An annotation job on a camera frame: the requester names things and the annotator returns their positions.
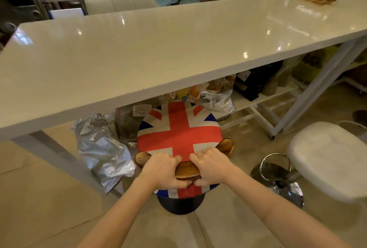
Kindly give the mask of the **black bag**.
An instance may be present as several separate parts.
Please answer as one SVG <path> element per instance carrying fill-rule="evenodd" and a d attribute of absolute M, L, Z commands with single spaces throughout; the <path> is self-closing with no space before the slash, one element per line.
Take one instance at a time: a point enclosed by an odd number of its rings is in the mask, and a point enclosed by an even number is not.
<path fill-rule="evenodd" d="M 233 88 L 247 100 L 254 101 L 259 97 L 259 93 L 269 79 L 281 69 L 283 61 L 280 60 L 239 72 L 236 75 Z"/>

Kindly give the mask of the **large crumpled silver foil bag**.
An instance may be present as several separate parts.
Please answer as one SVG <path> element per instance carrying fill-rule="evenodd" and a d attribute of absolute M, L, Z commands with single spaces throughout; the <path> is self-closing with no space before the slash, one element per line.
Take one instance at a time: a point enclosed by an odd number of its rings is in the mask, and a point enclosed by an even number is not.
<path fill-rule="evenodd" d="M 78 155 L 104 194 L 109 194 L 124 177 L 134 176 L 136 164 L 129 148 L 119 140 L 114 112 L 76 120 L 72 130 Z"/>

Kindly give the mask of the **white padded bar stool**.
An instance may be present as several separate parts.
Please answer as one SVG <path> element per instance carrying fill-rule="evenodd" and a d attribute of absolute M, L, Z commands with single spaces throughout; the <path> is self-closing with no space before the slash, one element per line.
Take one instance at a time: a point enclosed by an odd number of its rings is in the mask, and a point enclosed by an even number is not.
<path fill-rule="evenodd" d="M 265 156 L 251 177 L 299 208 L 302 177 L 339 201 L 367 202 L 367 126 L 347 120 L 313 123 L 292 138 L 288 154 Z"/>

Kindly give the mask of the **orange snack packets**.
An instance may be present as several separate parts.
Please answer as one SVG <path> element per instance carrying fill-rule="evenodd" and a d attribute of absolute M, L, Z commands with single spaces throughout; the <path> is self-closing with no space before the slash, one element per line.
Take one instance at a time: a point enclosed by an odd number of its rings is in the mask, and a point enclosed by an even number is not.
<path fill-rule="evenodd" d="M 177 90 L 169 93 L 172 101 L 175 102 L 193 102 L 196 103 L 200 99 L 201 92 L 209 86 L 208 82 L 200 83 L 191 87 Z"/>

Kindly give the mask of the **brown bag with white label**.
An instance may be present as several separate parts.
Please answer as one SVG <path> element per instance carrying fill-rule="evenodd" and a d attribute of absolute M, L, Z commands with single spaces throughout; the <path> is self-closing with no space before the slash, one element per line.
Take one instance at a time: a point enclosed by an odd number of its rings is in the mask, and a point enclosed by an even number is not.
<path fill-rule="evenodd" d="M 122 143 L 136 141 L 144 117 L 152 110 L 152 104 L 137 102 L 115 109 L 114 121 Z"/>

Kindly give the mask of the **person's left hand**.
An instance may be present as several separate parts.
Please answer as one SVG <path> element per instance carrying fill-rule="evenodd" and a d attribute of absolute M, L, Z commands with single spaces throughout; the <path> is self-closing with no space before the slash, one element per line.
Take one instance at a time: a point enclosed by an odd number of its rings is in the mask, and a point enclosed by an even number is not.
<path fill-rule="evenodd" d="M 176 167 L 181 163 L 181 156 L 173 157 L 167 153 L 157 153 L 144 165 L 138 180 L 150 190 L 174 189 Z"/>

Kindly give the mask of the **white metal table frame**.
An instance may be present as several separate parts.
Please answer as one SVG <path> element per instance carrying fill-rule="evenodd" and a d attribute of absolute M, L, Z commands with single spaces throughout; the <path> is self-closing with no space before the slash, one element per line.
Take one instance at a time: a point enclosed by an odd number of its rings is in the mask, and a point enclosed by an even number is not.
<path fill-rule="evenodd" d="M 249 104 L 243 109 L 249 111 L 250 115 L 242 117 L 241 119 L 231 120 L 231 122 L 225 124 L 221 123 L 221 129 L 229 129 L 252 118 L 255 118 L 258 123 L 262 125 L 267 131 L 269 138 L 276 136 L 282 130 L 289 129 L 316 99 L 334 83 L 337 77 L 353 63 L 365 48 L 367 48 L 367 34 L 360 38 L 344 42 L 303 93 L 300 93 L 297 89 L 291 90 L 296 101 L 283 118 L 278 119 L 276 115 L 273 114 L 273 119 L 277 121 L 275 127 L 259 113 L 254 105 Z M 11 141 L 52 166 L 67 173 L 82 184 L 91 187 L 100 194 L 105 194 L 98 178 L 89 171 L 80 160 L 45 132 L 35 131 L 30 134 L 18 136 L 11 139 Z"/>

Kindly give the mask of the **small crumpled silver foil bag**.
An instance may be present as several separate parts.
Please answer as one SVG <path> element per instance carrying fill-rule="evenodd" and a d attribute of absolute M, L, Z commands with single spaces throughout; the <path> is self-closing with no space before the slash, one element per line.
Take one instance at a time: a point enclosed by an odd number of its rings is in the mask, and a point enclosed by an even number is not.
<path fill-rule="evenodd" d="M 200 93 L 198 104 L 211 111 L 233 114 L 236 108 L 232 100 L 232 92 L 233 89 L 228 88 L 222 88 L 218 92 L 205 89 Z"/>

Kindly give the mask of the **person's right hand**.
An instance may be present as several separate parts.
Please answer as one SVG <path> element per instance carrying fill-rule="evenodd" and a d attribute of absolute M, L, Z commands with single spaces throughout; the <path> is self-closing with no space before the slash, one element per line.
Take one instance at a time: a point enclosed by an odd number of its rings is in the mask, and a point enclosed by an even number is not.
<path fill-rule="evenodd" d="M 200 172 L 200 178 L 210 180 L 210 185 L 225 183 L 236 166 L 217 148 L 207 148 L 189 156 Z"/>

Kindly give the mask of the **person's right forearm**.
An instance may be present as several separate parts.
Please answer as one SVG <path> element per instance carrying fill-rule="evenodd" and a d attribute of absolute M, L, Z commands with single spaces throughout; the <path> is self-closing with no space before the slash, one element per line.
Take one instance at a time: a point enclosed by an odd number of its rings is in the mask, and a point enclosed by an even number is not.
<path fill-rule="evenodd" d="M 224 184 L 247 204 L 284 248 L 351 248 L 322 223 L 231 162 L 224 174 Z"/>

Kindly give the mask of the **flag print stool wooden backrest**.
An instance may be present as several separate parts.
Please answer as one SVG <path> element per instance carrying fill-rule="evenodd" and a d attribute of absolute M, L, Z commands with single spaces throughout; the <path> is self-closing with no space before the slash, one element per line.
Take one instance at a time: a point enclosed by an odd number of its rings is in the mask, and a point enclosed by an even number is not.
<path fill-rule="evenodd" d="M 215 147 L 227 157 L 233 152 L 233 141 L 222 137 L 221 128 L 214 115 L 203 106 L 192 102 L 170 102 L 152 109 L 143 119 L 137 133 L 135 163 L 143 168 L 150 156 L 167 153 L 181 156 L 176 167 L 178 180 L 195 181 L 200 178 L 199 169 L 190 161 L 190 154 Z M 154 193 L 162 207 L 176 215 L 194 212 L 202 203 L 205 193 L 217 187 L 195 186 L 156 190 Z"/>

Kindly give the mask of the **white padded chair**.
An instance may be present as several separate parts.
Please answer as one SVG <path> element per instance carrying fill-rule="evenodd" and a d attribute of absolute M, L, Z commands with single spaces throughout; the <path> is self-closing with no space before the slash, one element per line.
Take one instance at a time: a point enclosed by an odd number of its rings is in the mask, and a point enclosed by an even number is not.
<path fill-rule="evenodd" d="M 85 0 L 88 15 L 157 8 L 156 0 Z"/>

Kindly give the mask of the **person's left forearm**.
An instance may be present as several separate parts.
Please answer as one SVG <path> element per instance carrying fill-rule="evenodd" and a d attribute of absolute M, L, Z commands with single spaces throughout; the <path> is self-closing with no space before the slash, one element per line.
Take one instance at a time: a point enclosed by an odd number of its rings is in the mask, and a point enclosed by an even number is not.
<path fill-rule="evenodd" d="M 121 248 L 138 213 L 154 190 L 157 180 L 139 176 L 126 194 L 105 214 L 76 248 Z"/>

